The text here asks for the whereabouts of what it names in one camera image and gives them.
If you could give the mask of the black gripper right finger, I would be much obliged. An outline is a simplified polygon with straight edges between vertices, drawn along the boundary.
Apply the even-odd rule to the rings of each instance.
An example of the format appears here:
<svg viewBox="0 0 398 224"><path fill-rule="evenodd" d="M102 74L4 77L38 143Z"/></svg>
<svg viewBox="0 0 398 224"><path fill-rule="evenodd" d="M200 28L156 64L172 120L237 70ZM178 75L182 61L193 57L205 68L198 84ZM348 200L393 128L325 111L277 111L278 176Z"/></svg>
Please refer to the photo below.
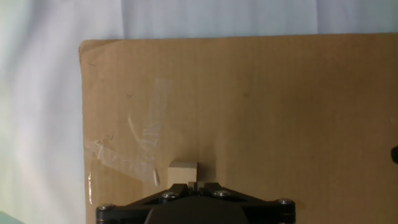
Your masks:
<svg viewBox="0 0 398 224"><path fill-rule="evenodd" d="M295 223L295 202L289 198L265 201L222 187L217 182L199 182L198 194L237 205L249 223Z"/></svg>

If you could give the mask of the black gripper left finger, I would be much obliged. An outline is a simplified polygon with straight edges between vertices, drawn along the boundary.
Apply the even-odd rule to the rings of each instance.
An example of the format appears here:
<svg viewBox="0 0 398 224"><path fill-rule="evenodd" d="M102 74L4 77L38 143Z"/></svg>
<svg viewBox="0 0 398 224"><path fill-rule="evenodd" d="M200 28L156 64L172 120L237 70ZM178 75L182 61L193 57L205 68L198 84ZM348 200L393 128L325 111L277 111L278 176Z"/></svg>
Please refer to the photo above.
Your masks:
<svg viewBox="0 0 398 224"><path fill-rule="evenodd" d="M96 208L96 224L144 223L149 212L158 205L197 193L197 183L173 184L171 188L127 205L105 203Z"/></svg>

